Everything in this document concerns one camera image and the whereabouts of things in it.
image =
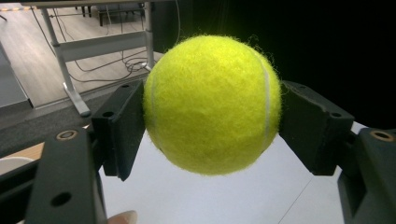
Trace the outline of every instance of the desk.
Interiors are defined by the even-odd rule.
[[[140,32],[131,32],[121,35],[108,35],[101,36],[91,39],[83,39],[70,41],[65,43],[59,43],[52,23],[50,21],[50,15],[48,8],[57,7],[80,7],[80,6],[92,6],[92,5],[105,5],[105,4],[120,4],[130,2],[145,2],[142,0],[89,0],[89,1],[60,1],[60,2],[28,2],[21,3],[23,6],[36,7],[41,10],[44,17],[44,21],[49,30],[51,45],[53,46],[58,64],[61,68],[62,75],[64,77],[64,90],[73,102],[78,113],[82,117],[88,117],[91,114],[91,110],[87,107],[85,102],[82,100],[79,93],[76,91],[70,74],[67,70],[66,63],[73,62],[84,58],[90,58],[98,55],[104,55],[126,49],[136,49],[140,47],[147,48],[148,63],[146,68],[150,70],[154,66],[154,50],[153,50],[153,37],[151,28],[151,6],[148,1],[145,4],[145,17],[146,17],[146,30]]]

